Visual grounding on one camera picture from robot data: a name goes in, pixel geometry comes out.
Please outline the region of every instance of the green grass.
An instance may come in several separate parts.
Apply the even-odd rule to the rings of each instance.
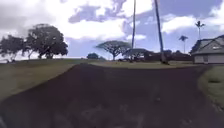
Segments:
[[[224,107],[224,66],[214,66],[202,75],[198,83],[213,102]]]
[[[151,63],[94,62],[92,64],[103,67],[130,68],[130,69],[161,69],[161,68],[181,68],[181,67],[195,66],[190,62],[177,62],[177,61],[170,62],[170,65],[163,65],[160,62],[151,62]]]
[[[30,60],[0,65],[0,101],[64,73],[85,59]]]

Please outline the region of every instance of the bare soil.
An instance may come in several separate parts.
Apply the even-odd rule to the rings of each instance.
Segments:
[[[80,64],[3,101],[0,127],[224,128],[222,115],[197,87],[203,71]]]

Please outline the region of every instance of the house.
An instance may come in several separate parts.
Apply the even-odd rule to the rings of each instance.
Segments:
[[[199,40],[199,48],[192,53],[195,63],[221,64],[224,63],[224,37]]]

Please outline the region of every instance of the tree canopy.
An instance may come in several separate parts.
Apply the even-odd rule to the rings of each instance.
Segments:
[[[12,35],[8,35],[7,37],[3,37],[0,41],[0,53],[1,56],[11,56],[11,60],[13,61],[17,55],[17,53],[23,49],[23,38],[14,37]]]
[[[124,52],[122,55],[123,56],[134,56],[134,57],[140,57],[140,56],[144,56],[145,53],[152,53],[144,48],[134,48],[134,49],[129,49],[126,52]]]
[[[14,60],[17,53],[22,55],[28,53],[30,58],[33,52],[39,53],[39,58],[53,58],[54,55],[66,55],[67,44],[64,42],[63,34],[54,26],[48,24],[37,24],[28,30],[26,38],[8,35],[0,41],[1,56],[11,56]]]
[[[96,53],[89,53],[87,55],[87,59],[99,59],[99,55],[97,55]]]
[[[27,42],[33,51],[39,53],[39,58],[43,55],[53,58],[53,55],[68,53],[63,34],[56,27],[48,24],[38,24],[29,29]]]
[[[123,41],[113,40],[113,41],[106,41],[104,43],[101,43],[97,45],[96,48],[103,49],[109,52],[110,54],[112,54],[113,60],[115,60],[116,56],[130,49],[131,45]]]

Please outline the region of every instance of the tree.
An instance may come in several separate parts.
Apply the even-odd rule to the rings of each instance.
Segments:
[[[122,55],[127,56],[127,57],[130,57],[130,56],[140,57],[140,56],[144,56],[145,53],[150,54],[152,52],[150,52],[144,48],[134,48],[134,49],[127,50]]]
[[[87,55],[87,59],[99,59],[99,55],[97,55],[96,53],[89,53]]]
[[[185,41],[188,39],[187,36],[182,35],[179,40],[181,40],[184,43],[184,53],[185,53]]]
[[[161,32],[161,27],[160,27],[159,7],[158,7],[157,0],[155,0],[155,9],[156,9],[157,27],[158,27],[159,42],[160,42],[161,62],[163,64],[167,64],[168,62],[166,61],[166,58],[165,58],[164,52],[163,52],[163,38],[162,38],[162,32]]]
[[[134,48],[135,43],[135,16],[136,16],[136,0],[134,0],[134,14],[133,14],[133,32],[132,32],[132,42],[131,42],[131,48]]]
[[[200,45],[201,45],[201,40],[198,40],[195,45],[192,47],[191,51],[190,51],[190,54],[198,51],[198,49],[200,48]]]
[[[103,61],[106,61],[106,59],[102,56],[99,57],[99,60],[103,60]]]
[[[45,55],[51,59],[54,55],[68,53],[63,34],[56,27],[48,24],[38,24],[29,29],[26,43],[28,49],[39,53],[38,58]]]
[[[199,20],[195,25],[198,27],[198,38],[201,40],[201,28],[205,26],[205,24],[202,24],[201,21]]]
[[[118,56],[121,53],[124,53],[128,49],[131,48],[129,43],[123,42],[123,41],[106,41],[104,43],[101,43],[96,46],[96,48],[104,49],[105,51],[109,52],[113,56],[113,60],[115,60],[115,57]]]
[[[0,53],[4,57],[6,55],[11,56],[11,61],[14,61],[17,53],[22,50],[24,40],[20,37],[14,37],[8,35],[6,38],[3,37],[0,42]]]

